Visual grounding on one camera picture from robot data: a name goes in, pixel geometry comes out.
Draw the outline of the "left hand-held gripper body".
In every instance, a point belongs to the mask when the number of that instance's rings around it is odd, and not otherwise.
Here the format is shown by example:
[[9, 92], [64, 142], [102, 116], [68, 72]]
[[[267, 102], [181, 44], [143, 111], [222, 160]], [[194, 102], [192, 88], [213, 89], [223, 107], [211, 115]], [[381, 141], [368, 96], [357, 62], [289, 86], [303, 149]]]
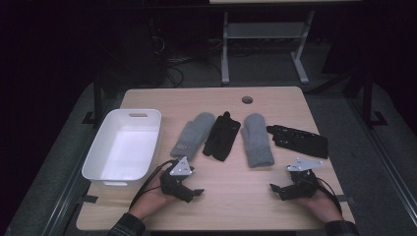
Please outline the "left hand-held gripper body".
[[189, 165], [187, 156], [175, 159], [160, 176], [162, 193], [175, 198], [192, 198], [195, 193], [182, 184], [192, 173], [193, 167]]

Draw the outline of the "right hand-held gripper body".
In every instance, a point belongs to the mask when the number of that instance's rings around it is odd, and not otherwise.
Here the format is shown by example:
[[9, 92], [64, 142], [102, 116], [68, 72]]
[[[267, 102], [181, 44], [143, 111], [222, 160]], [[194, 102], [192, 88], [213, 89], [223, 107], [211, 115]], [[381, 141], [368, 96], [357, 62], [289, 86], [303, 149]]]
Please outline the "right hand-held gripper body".
[[323, 165], [324, 163], [321, 160], [297, 157], [292, 164], [287, 166], [293, 184], [283, 187], [280, 194], [287, 195], [289, 198], [312, 197], [319, 186], [313, 169]]

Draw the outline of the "black glove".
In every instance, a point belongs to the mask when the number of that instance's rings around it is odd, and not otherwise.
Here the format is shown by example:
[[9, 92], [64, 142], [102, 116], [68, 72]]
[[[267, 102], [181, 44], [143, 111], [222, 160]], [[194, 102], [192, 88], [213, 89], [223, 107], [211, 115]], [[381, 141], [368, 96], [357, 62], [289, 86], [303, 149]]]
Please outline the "black glove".
[[233, 120], [228, 111], [218, 116], [205, 142], [203, 154], [224, 161], [231, 152], [240, 127], [241, 123]]
[[326, 137], [279, 125], [267, 126], [267, 132], [272, 134], [272, 140], [277, 147], [328, 159]]

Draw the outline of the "person's right hand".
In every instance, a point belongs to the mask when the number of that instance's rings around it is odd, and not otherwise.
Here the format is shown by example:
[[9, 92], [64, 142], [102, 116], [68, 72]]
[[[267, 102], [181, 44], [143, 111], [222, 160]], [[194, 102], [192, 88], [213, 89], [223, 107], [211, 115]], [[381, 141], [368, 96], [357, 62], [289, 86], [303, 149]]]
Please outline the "person's right hand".
[[296, 199], [294, 203], [305, 207], [323, 223], [343, 220], [343, 216], [334, 202], [322, 191], [317, 191], [311, 198]]

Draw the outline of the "person's left hand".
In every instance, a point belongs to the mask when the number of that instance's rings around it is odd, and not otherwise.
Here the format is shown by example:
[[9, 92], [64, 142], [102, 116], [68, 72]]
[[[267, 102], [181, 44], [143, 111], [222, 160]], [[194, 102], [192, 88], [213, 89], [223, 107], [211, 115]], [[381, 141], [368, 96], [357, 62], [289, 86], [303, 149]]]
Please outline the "person's left hand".
[[160, 171], [150, 181], [146, 191], [136, 200], [135, 204], [128, 210], [128, 213], [134, 217], [144, 220], [158, 210], [166, 207], [176, 201], [176, 198], [164, 195], [160, 189]]

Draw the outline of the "grey mitten with label patch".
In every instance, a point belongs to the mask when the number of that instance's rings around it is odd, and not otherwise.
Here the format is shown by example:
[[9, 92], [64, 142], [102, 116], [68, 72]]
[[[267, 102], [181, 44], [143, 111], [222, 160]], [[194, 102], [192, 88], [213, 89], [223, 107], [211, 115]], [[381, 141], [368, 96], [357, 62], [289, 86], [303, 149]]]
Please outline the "grey mitten with label patch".
[[182, 130], [170, 155], [175, 158], [186, 156], [189, 160], [192, 160], [209, 136], [214, 121], [214, 115], [208, 112], [203, 112], [196, 116], [193, 121], [189, 121]]

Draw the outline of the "white plastic bin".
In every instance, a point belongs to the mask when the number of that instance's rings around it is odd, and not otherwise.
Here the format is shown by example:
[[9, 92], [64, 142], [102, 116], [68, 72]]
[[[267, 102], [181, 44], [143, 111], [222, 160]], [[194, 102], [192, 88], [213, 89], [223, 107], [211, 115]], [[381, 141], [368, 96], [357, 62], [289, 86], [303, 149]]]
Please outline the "white plastic bin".
[[156, 161], [161, 134], [156, 109], [115, 109], [90, 146], [83, 176], [100, 188], [139, 189]]

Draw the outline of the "dark metal stand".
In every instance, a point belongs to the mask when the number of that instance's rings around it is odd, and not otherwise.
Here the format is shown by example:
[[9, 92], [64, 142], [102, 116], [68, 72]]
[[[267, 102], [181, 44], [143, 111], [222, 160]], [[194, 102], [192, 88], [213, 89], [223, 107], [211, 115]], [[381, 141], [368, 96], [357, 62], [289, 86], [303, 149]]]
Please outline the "dark metal stand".
[[93, 111], [88, 112], [84, 124], [97, 126], [103, 118], [103, 72], [97, 70], [93, 77]]
[[362, 75], [362, 119], [369, 129], [375, 126], [386, 126], [387, 120], [380, 111], [372, 110], [373, 100], [373, 77], [370, 69], [367, 66], [361, 68]]

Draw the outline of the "white metal desk frame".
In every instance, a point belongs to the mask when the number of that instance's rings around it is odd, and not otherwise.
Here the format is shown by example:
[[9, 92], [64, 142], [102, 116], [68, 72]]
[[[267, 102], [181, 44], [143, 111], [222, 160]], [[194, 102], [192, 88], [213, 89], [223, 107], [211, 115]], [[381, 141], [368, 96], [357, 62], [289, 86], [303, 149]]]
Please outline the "white metal desk frame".
[[[312, 27], [313, 19], [321, 5], [357, 3], [361, 0], [209, 0], [212, 6], [223, 6], [221, 78], [224, 85], [230, 83], [228, 42], [230, 39], [296, 39], [298, 46], [290, 52], [293, 66], [303, 85], [310, 81], [301, 62], [301, 56]], [[278, 22], [235, 23], [229, 21], [232, 8], [248, 8], [258, 11], [305, 11], [301, 21], [279, 20]]]

